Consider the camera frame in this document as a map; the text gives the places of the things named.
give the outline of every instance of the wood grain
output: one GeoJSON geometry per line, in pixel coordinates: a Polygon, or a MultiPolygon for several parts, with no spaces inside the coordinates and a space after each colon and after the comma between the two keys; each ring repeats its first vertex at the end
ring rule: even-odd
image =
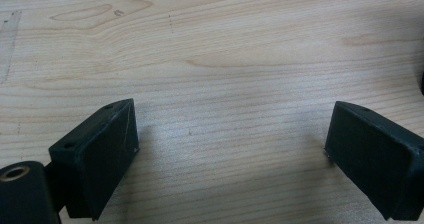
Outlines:
{"type": "Polygon", "coordinates": [[[424,0],[0,3],[0,166],[135,100],[98,223],[386,223],[323,147],[337,100],[424,135],[424,0]]]}

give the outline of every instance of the wooden table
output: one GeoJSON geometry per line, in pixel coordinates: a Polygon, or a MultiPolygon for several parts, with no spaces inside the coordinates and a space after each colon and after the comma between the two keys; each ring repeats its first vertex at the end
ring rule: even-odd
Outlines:
{"type": "Polygon", "coordinates": [[[323,147],[337,100],[424,135],[423,7],[0,0],[0,166],[134,98],[141,150],[97,223],[386,223],[323,147]]]}

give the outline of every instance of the black bracket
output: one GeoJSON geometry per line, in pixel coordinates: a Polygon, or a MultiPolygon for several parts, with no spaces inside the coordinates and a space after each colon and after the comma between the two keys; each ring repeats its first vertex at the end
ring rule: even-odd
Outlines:
{"type": "Polygon", "coordinates": [[[0,222],[97,220],[139,150],[132,99],[102,107],[49,148],[51,162],[25,161],[0,170],[0,222]]]}
{"type": "Polygon", "coordinates": [[[325,150],[386,220],[418,220],[423,138],[367,108],[336,102],[325,150]]]}

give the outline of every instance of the black plastic part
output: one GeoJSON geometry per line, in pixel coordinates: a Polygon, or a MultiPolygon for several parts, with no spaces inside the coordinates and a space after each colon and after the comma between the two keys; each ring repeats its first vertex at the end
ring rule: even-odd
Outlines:
{"type": "Polygon", "coordinates": [[[41,163],[26,161],[1,169],[0,198],[0,223],[60,223],[41,163]]]}
{"type": "Polygon", "coordinates": [[[424,206],[424,139],[358,105],[336,102],[325,150],[387,220],[424,206]]]}
{"type": "Polygon", "coordinates": [[[67,185],[69,216],[97,220],[138,150],[132,99],[104,106],[51,146],[51,177],[67,185]]]}

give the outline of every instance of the hole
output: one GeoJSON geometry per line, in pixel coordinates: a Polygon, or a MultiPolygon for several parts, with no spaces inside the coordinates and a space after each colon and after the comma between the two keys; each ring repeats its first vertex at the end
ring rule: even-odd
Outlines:
{"type": "Polygon", "coordinates": [[[18,166],[10,169],[0,176],[0,181],[7,182],[13,181],[18,178],[25,176],[29,172],[29,167],[27,166],[18,166]]]}
{"type": "Polygon", "coordinates": [[[75,146],[75,143],[73,143],[73,142],[68,142],[68,143],[66,143],[65,145],[64,145],[64,147],[66,148],[66,149],[68,149],[68,148],[72,148],[72,147],[74,147],[75,146]]]}

